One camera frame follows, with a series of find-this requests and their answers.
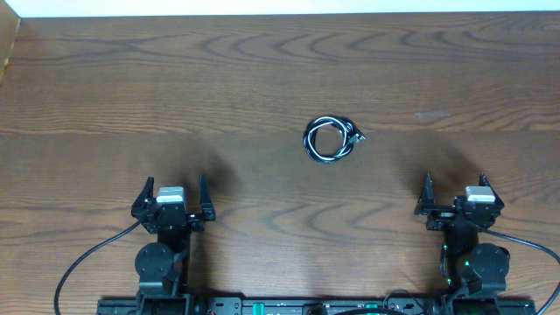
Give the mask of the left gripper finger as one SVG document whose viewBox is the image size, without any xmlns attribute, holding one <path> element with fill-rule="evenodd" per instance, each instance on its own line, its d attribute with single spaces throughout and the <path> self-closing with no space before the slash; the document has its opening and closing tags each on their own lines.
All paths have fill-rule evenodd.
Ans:
<svg viewBox="0 0 560 315">
<path fill-rule="evenodd" d="M 148 204 L 153 199 L 153 186 L 154 178 L 148 177 L 143 186 L 143 189 L 138 194 L 131 206 L 132 211 L 140 211 L 141 209 L 145 209 L 148 206 Z"/>
<path fill-rule="evenodd" d="M 199 205 L 203 214 L 215 214 L 214 204 L 207 186 L 207 180 L 203 174 L 199 176 Z"/>
</svg>

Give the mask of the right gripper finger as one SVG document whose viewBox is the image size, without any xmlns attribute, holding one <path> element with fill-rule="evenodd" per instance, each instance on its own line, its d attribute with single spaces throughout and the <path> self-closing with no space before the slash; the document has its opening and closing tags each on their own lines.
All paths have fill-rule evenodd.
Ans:
<svg viewBox="0 0 560 315">
<path fill-rule="evenodd" d="M 431 175 L 427 173 L 424 177 L 423 188 L 416 203 L 415 214 L 429 214 L 436 205 L 433 192 Z"/>
<path fill-rule="evenodd" d="M 486 176 L 484 173 L 482 173 L 482 174 L 479 175 L 479 186 L 486 186 L 486 187 L 489 187 L 489 188 L 492 190 L 492 193 L 493 193 L 493 195 L 494 195 L 494 197 L 495 197 L 494 204 L 495 204 L 497 207 L 500 207 L 500 208 L 503 208 L 503 207 L 504 207 L 504 202 L 503 202 L 503 200 L 500 198 L 500 196 L 498 195 L 498 193 L 497 193 L 497 192 L 494 190 L 494 188 L 491 186 L 491 184 L 490 184 L 490 182 L 489 182 L 487 176 Z"/>
</svg>

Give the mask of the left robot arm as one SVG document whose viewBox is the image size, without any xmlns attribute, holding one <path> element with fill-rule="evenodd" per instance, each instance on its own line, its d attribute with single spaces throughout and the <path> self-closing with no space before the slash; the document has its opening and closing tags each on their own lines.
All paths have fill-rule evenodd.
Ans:
<svg viewBox="0 0 560 315">
<path fill-rule="evenodd" d="M 163 187 L 154 193 L 154 178 L 146 180 L 131 206 L 131 215 L 157 240 L 136 255 L 139 289 L 134 314 L 207 313 L 207 300 L 188 290 L 191 236 L 204 231 L 207 222 L 216 220 L 204 176 L 199 177 L 199 207 L 196 213 L 187 212 L 183 187 Z"/>
</svg>

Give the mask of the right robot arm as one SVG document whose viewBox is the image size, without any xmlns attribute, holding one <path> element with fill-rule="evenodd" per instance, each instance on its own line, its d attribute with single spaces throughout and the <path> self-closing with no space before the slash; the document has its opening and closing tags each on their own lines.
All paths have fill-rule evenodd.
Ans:
<svg viewBox="0 0 560 315">
<path fill-rule="evenodd" d="M 440 271 L 448 283 L 447 290 L 426 304 L 428 314 L 500 312 L 497 295 L 507 288 L 510 254 L 503 247 L 481 243 L 479 233 L 496 222 L 503 208 L 484 174 L 450 206 L 436 203 L 431 175 L 425 175 L 414 214 L 427 217 L 428 230 L 444 234 Z"/>
</svg>

